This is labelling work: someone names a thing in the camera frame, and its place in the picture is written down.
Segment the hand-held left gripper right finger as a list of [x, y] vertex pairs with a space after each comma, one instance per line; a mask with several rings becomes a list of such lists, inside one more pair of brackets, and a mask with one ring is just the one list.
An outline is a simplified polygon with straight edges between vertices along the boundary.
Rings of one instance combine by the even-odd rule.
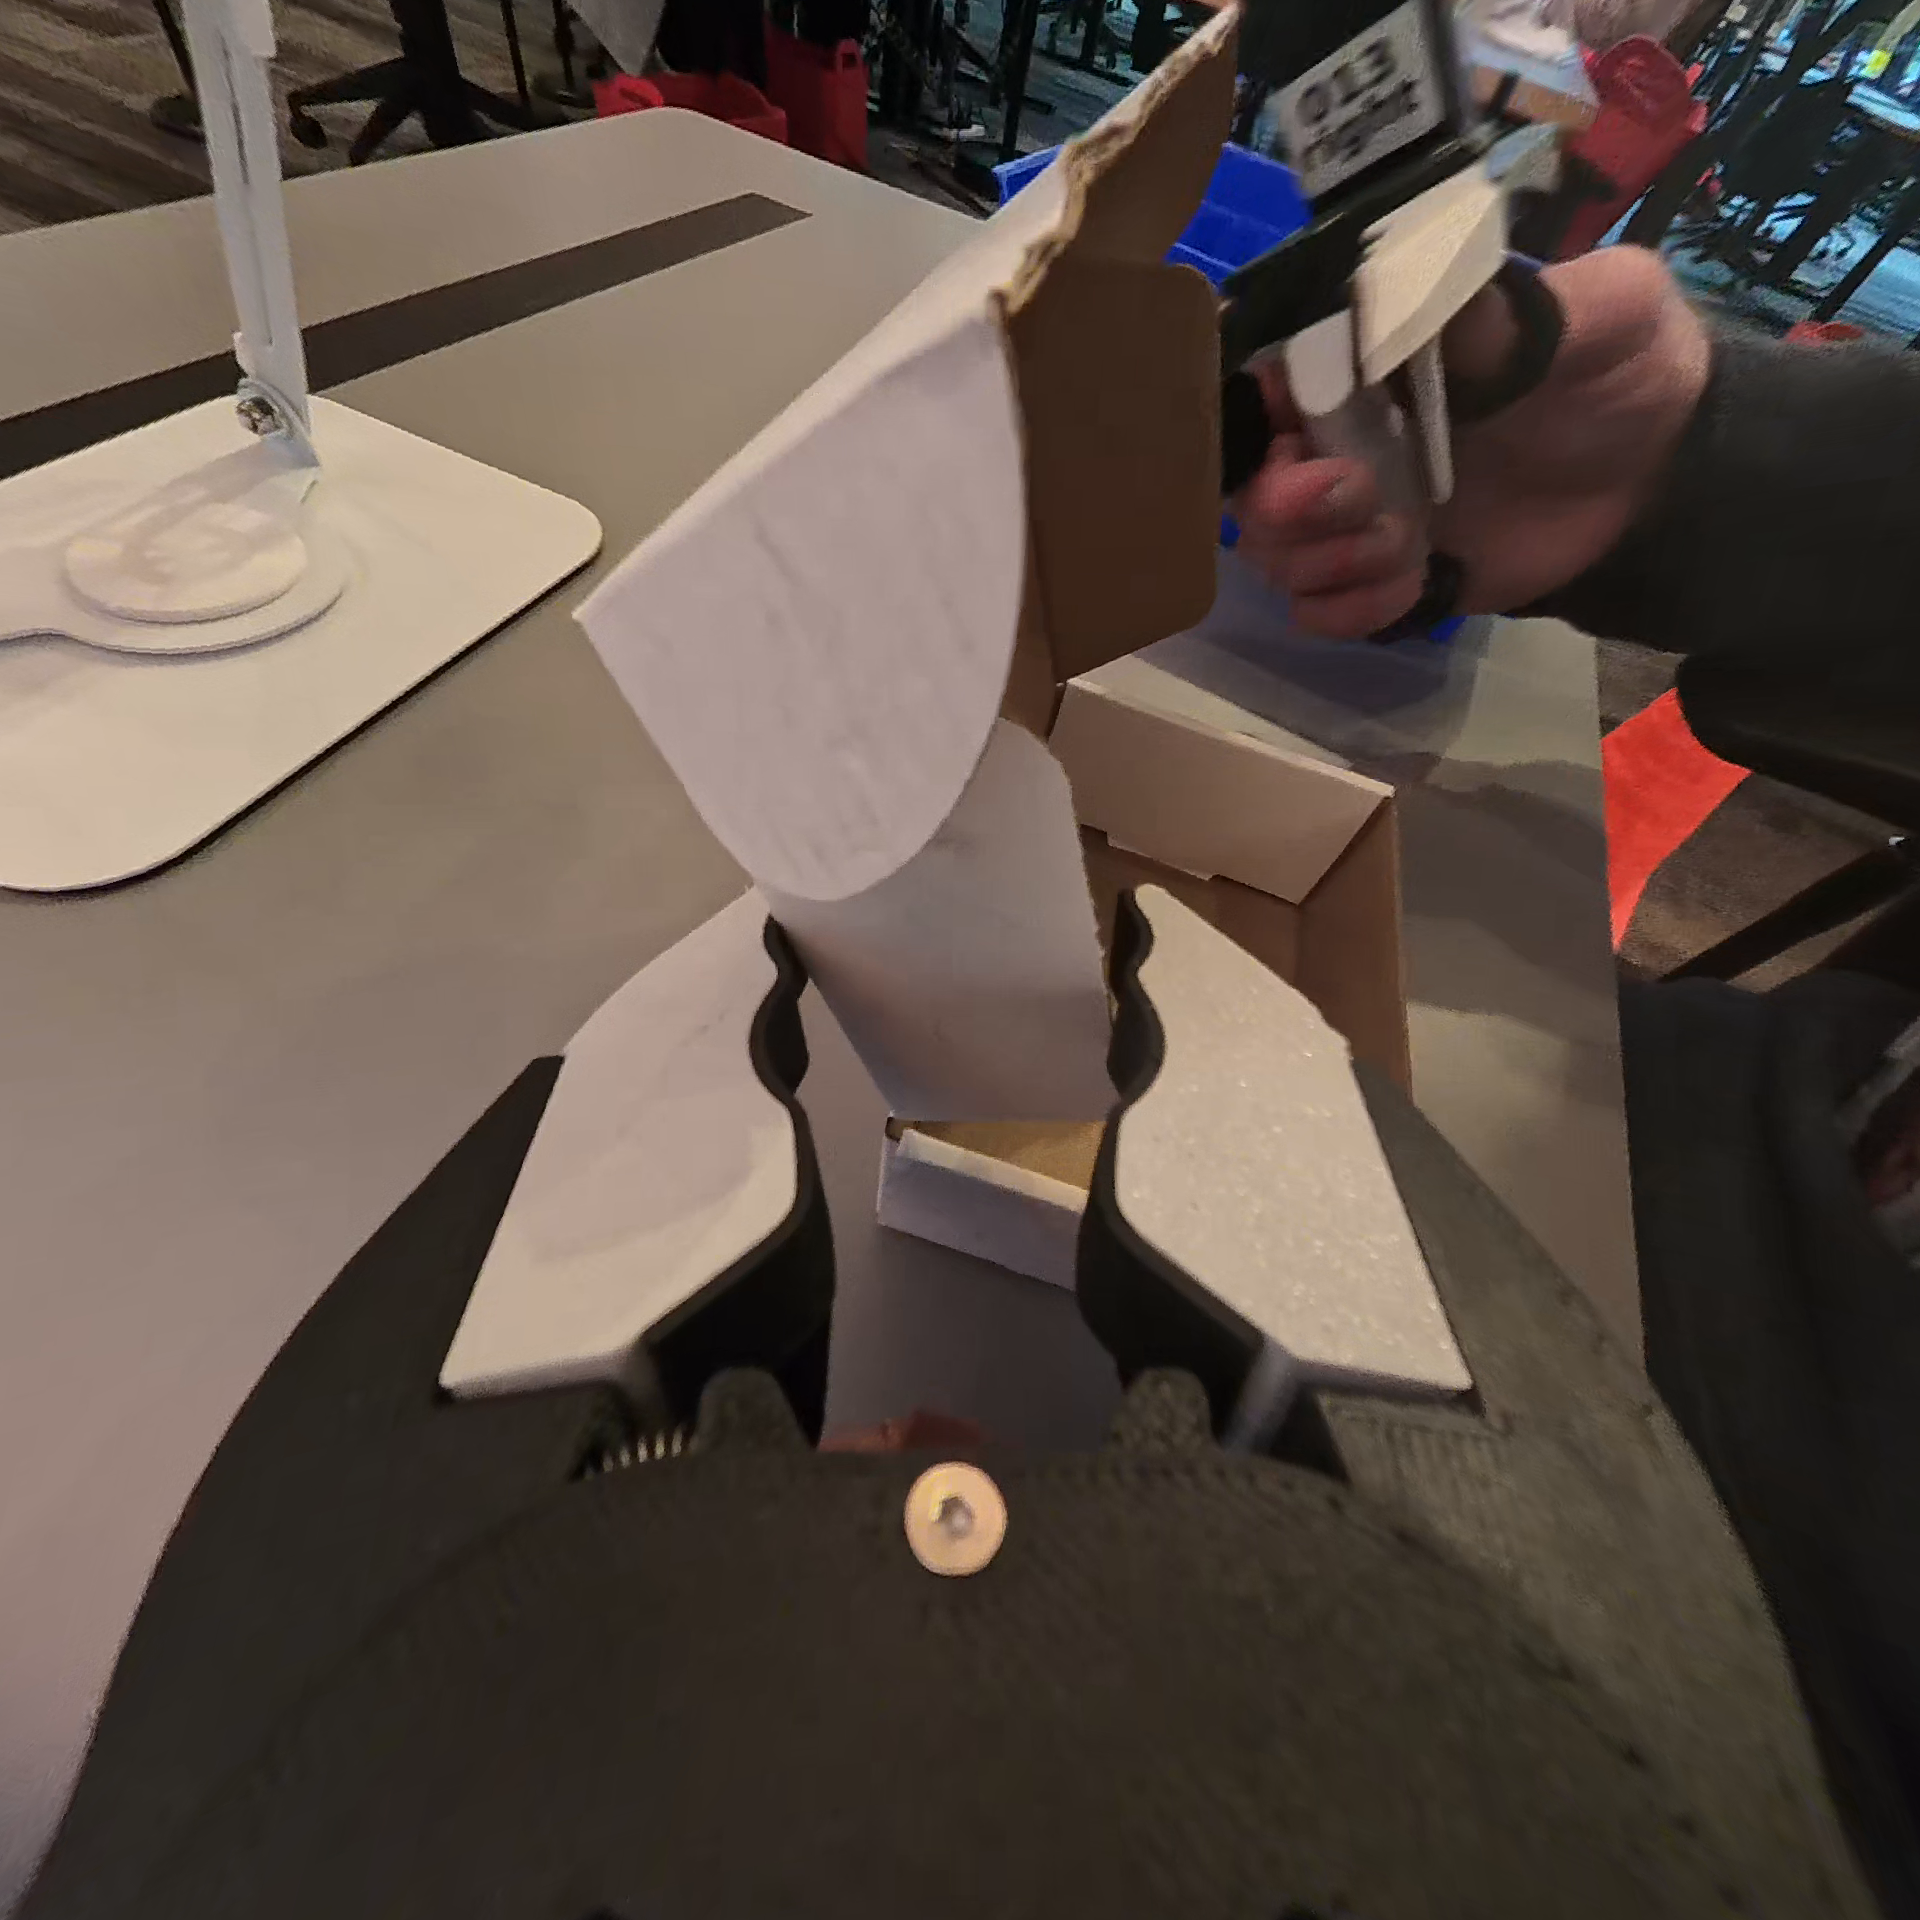
[[1215, 1437], [1268, 1452], [1317, 1388], [1448, 1404], [1472, 1370], [1348, 1043], [1159, 884], [1112, 938], [1116, 1090], [1075, 1298], [1133, 1382], [1181, 1371]]

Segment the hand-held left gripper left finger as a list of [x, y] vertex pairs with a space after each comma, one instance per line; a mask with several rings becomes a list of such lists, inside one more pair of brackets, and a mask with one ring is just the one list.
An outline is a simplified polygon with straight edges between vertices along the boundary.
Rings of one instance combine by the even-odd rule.
[[820, 1437], [835, 1274], [804, 987], [747, 892], [585, 1021], [448, 1345], [450, 1396], [602, 1382], [661, 1434], [744, 1367]]

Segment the white cardboard box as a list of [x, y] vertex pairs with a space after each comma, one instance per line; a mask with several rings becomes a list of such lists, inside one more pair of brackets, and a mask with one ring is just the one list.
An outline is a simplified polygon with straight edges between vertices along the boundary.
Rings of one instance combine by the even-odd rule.
[[1259, 386], [1170, 258], [1226, 7], [607, 575], [583, 628], [887, 1124], [879, 1220], [1066, 1284], [1113, 892], [1157, 882], [1408, 1085], [1381, 783], [1116, 661], [1200, 627]]

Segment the person's right forearm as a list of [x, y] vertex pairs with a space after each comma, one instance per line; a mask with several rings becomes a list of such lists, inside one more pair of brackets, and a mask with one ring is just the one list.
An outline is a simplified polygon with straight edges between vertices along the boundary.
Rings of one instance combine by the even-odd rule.
[[1649, 505], [1525, 612], [1669, 655], [1824, 665], [1914, 708], [1916, 354], [1717, 327], [1708, 386]]

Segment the person's right hand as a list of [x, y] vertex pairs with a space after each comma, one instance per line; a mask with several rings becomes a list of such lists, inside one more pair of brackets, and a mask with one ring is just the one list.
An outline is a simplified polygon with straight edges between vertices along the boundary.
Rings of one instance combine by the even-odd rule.
[[1458, 612], [1517, 612], [1602, 559], [1649, 505], [1706, 393], [1711, 331], [1642, 246], [1557, 261], [1538, 281], [1567, 315], [1553, 367], [1453, 430], [1453, 493], [1425, 524], [1386, 505], [1367, 465], [1317, 457], [1285, 363], [1258, 365], [1275, 437], [1233, 499], [1237, 558], [1299, 628], [1364, 641], [1403, 622], [1432, 549], [1458, 564]]

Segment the blue plastic bin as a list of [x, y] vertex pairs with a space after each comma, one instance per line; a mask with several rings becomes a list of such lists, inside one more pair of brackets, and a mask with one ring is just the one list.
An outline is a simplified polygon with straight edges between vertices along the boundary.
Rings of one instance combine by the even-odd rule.
[[1226, 145], [1169, 263], [1200, 271], [1215, 287], [1275, 250], [1313, 218], [1296, 177], [1277, 161]]

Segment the red chair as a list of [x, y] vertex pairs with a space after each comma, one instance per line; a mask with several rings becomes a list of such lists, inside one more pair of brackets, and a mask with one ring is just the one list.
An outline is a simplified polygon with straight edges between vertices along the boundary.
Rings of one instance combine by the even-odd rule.
[[1708, 125], [1698, 68], [1663, 41], [1637, 34], [1583, 59], [1597, 105], [1564, 145], [1554, 261], [1595, 250]]

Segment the red bag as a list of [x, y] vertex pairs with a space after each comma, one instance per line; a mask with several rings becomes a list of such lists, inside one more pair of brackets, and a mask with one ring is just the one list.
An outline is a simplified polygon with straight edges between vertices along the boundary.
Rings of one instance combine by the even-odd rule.
[[647, 78], [613, 76], [593, 84], [593, 111], [600, 119], [629, 111], [696, 111], [717, 125], [866, 177], [871, 76], [858, 41], [820, 45], [763, 20], [760, 47], [761, 81], [735, 70], [681, 76], [664, 68]]

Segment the red panel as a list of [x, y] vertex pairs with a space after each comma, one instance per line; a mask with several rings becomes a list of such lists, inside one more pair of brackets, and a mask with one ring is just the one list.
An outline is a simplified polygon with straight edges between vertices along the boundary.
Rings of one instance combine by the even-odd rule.
[[1652, 875], [1748, 779], [1748, 771], [1695, 733], [1669, 687], [1602, 735], [1600, 779], [1612, 934], [1621, 950]]

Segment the white round stand base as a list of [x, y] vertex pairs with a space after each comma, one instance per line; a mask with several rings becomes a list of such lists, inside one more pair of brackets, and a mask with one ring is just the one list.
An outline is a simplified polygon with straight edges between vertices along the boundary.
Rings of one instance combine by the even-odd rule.
[[304, 483], [178, 483], [66, 535], [5, 547], [3, 641], [112, 655], [224, 655], [304, 631], [348, 594], [349, 547]]

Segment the black office chair base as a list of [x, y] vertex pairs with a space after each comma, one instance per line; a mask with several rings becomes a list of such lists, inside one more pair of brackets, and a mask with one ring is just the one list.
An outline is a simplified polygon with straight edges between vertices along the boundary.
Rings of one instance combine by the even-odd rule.
[[296, 142], [322, 151], [330, 135], [321, 109], [367, 105], [369, 116], [346, 151], [363, 165], [410, 124], [418, 121], [433, 151], [459, 148], [493, 132], [540, 132], [567, 124], [562, 107], [541, 103], [531, 84], [515, 2], [489, 5], [498, 13], [513, 67], [513, 92], [468, 81], [452, 39], [448, 2], [389, 2], [399, 55], [353, 68], [333, 81], [293, 86], [287, 124]]

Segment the white lamp base plate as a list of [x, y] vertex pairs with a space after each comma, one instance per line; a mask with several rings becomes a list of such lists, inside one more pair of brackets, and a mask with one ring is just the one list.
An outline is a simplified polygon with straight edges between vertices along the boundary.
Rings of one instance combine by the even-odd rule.
[[5, 643], [3, 882], [104, 889], [175, 863], [580, 571], [580, 503], [309, 399], [242, 385], [5, 481], [5, 547], [76, 533], [178, 483], [216, 495], [304, 483], [353, 550], [339, 606], [224, 655]]

